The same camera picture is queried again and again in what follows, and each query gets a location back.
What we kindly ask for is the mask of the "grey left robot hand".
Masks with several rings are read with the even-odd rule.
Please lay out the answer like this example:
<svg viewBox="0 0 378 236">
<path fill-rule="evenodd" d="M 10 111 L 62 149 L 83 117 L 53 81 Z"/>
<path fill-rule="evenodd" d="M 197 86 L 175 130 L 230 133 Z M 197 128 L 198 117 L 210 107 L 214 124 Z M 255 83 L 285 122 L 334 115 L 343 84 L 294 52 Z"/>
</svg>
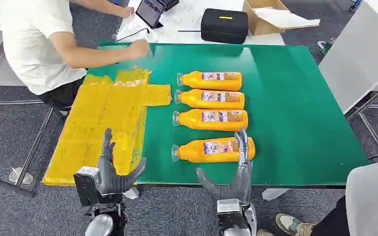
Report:
<svg viewBox="0 0 378 236">
<path fill-rule="evenodd" d="M 101 156 L 98 158 L 98 169 L 101 184 L 98 191 L 101 195 L 119 194 L 128 191 L 142 175 L 146 168 L 146 158 L 142 158 L 137 167 L 126 176 L 116 174 L 112 163 L 114 142 L 111 142 L 112 130 L 107 128 L 103 134 Z"/>
</svg>

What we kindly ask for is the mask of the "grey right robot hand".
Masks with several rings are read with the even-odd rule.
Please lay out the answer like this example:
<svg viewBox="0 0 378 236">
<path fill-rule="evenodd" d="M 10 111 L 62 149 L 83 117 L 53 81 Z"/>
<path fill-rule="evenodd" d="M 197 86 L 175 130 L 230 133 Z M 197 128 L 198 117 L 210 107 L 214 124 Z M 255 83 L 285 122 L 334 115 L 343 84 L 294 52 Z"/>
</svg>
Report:
<svg viewBox="0 0 378 236">
<path fill-rule="evenodd" d="M 243 205 L 250 202 L 252 164 L 249 160 L 248 135 L 245 129 L 234 133 L 239 148 L 238 167 L 230 184 L 218 185 L 208 179 L 201 168 L 196 168 L 198 182 L 206 188 L 216 200 L 237 199 Z"/>
</svg>

